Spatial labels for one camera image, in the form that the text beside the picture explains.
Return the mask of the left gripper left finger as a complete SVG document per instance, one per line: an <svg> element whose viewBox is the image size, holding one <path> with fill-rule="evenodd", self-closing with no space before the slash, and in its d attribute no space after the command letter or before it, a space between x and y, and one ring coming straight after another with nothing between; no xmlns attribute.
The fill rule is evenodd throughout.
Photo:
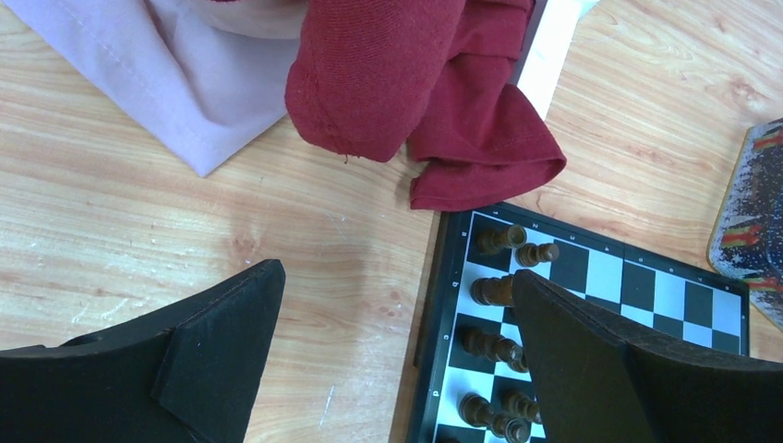
<svg viewBox="0 0 783 443"><path fill-rule="evenodd" d="M279 260L265 259L59 346L2 351L2 440L243 441L285 277Z"/></svg>

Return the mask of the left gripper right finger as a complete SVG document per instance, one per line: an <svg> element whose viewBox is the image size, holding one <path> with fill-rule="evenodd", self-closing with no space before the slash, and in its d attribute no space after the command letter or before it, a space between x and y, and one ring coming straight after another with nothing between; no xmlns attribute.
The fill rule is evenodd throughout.
<svg viewBox="0 0 783 443"><path fill-rule="evenodd" d="M778 442L782 366L674 338L542 278L512 278L550 442Z"/></svg>

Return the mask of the black white chessboard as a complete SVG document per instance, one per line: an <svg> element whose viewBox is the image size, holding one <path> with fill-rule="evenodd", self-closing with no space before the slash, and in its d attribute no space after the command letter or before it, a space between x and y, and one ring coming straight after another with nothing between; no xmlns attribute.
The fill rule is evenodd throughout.
<svg viewBox="0 0 783 443"><path fill-rule="evenodd" d="M482 254L482 233L519 225L534 245L552 243L559 256L534 272L578 297L649 328L704 347L749 352L749 290L714 272L663 257L508 203L451 212L440 218L425 310L416 347L419 372L409 421L410 442L491 442L484 427L458 413L475 393L499 408L513 390L535 396L529 375L467 353L460 332L478 328L520 341L510 308L477 304L476 280L501 278L521 265L512 249Z"/></svg>

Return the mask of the gold metal tin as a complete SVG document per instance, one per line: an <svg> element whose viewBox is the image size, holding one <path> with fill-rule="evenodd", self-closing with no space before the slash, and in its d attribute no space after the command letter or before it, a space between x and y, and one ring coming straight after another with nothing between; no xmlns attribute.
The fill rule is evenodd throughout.
<svg viewBox="0 0 783 443"><path fill-rule="evenodd" d="M707 259L744 281L752 303L782 328L782 120L753 126L711 233Z"/></svg>

